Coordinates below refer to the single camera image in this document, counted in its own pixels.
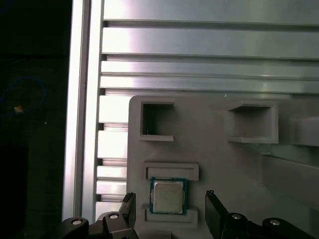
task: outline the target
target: dark background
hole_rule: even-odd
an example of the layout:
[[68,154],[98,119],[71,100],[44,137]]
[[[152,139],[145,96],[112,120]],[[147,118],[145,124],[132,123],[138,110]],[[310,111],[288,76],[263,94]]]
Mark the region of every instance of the dark background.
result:
[[[0,98],[26,76],[47,92],[37,110],[0,116],[1,238],[39,238],[61,221],[71,10],[71,0],[0,0]],[[35,81],[20,82],[0,115],[32,108],[42,96]]]

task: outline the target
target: metal frame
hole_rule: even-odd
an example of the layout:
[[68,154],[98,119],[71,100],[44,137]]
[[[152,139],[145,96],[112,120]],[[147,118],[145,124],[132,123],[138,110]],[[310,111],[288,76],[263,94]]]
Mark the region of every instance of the metal frame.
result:
[[73,0],[63,218],[118,210],[134,95],[317,99],[311,2]]
[[100,99],[103,4],[103,0],[91,2],[92,14],[90,19],[82,196],[82,217],[87,218],[90,222],[95,221],[96,206],[97,130]]
[[90,0],[74,0],[67,99],[63,220],[81,216],[87,44]]

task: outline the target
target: blue cable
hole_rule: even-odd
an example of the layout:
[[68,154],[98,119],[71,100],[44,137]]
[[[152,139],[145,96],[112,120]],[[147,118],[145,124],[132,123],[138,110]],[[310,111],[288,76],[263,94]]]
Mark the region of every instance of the blue cable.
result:
[[[22,113],[22,114],[29,113],[29,112],[35,111],[37,108],[40,108],[41,105],[44,104],[45,99],[46,99],[46,89],[45,89],[44,84],[43,84],[40,80],[38,80],[37,78],[32,77],[32,76],[20,77],[20,78],[18,78],[16,81],[14,81],[13,83],[11,83],[11,84],[8,86],[8,88],[5,90],[4,94],[0,97],[0,104],[3,102],[3,99],[4,99],[4,97],[8,94],[8,92],[9,92],[16,84],[18,84],[18,83],[21,82],[21,81],[27,81],[27,80],[35,81],[35,82],[37,82],[37,83],[42,87],[43,97],[42,97],[41,101],[40,101],[35,107],[30,108],[30,109],[23,110],[23,113]],[[16,113],[6,113],[6,114],[1,114],[1,115],[0,115],[0,118],[10,117],[10,116],[17,116],[17,115],[20,115],[20,114],[16,114]]]
[[7,0],[3,7],[0,7],[0,13],[7,11],[11,5],[13,4],[14,0]]

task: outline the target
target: metal surface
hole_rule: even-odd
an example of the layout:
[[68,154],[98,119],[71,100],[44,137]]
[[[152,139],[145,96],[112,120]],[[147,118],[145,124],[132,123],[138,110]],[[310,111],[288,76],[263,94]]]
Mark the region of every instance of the metal surface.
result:
[[104,54],[319,59],[319,33],[188,28],[104,28]]
[[131,97],[100,96],[99,122],[127,123],[129,120],[129,102]]
[[209,60],[201,62],[162,62],[170,58],[160,58],[160,62],[137,61],[102,61],[103,75],[115,76],[179,76],[179,77],[222,77],[242,79],[286,79],[312,80],[319,77],[318,65],[309,62],[271,62],[256,64],[253,60]]
[[127,162],[126,162],[126,159],[117,158],[115,160],[112,160],[109,158],[104,158],[104,159],[102,159],[102,165],[103,166],[111,166],[111,167],[126,167]]
[[127,138],[127,132],[99,131],[98,158],[127,158]]
[[230,92],[230,91],[179,91],[179,90],[160,90],[160,89],[123,89],[123,88],[105,88],[105,94],[114,94],[118,96],[125,96],[127,92],[133,93],[135,95],[141,96],[207,96],[207,97],[232,97],[232,98],[243,98],[243,99],[292,99],[292,98],[301,98],[301,99],[319,99],[318,95],[293,95],[285,93],[262,93],[262,92]]
[[102,88],[318,94],[318,81],[102,76]]
[[89,0],[74,0],[64,158],[62,219],[81,215]]
[[103,194],[100,196],[101,196],[101,202],[105,202],[105,203],[118,203],[118,202],[121,202],[123,200],[123,195]]
[[98,180],[96,186],[96,194],[108,194],[120,195],[122,198],[126,194],[126,182],[120,180]]
[[107,167],[98,166],[98,179],[105,180],[126,180],[126,166],[125,167]]
[[99,85],[101,69],[101,27],[103,1],[91,2],[90,38],[88,56],[88,81],[86,92],[84,170],[82,216],[89,222],[95,220],[96,167],[97,167],[97,130],[99,118]]
[[104,19],[318,24],[318,13],[316,0],[105,0]]

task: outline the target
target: screw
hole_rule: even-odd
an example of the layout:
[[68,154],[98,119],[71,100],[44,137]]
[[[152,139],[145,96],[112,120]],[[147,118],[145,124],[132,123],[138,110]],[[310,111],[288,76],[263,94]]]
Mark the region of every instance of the screw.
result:
[[232,215],[232,218],[233,218],[233,219],[241,219],[241,215],[239,215],[239,214],[233,214],[233,215]]
[[274,219],[271,219],[270,220],[270,223],[274,226],[279,226],[280,225],[280,222],[278,222],[277,220],[274,220]]
[[116,219],[116,218],[118,218],[118,215],[115,215],[115,214],[110,215],[110,219]]
[[82,221],[80,221],[80,220],[75,220],[72,222],[73,225],[79,225],[81,223],[82,223]]

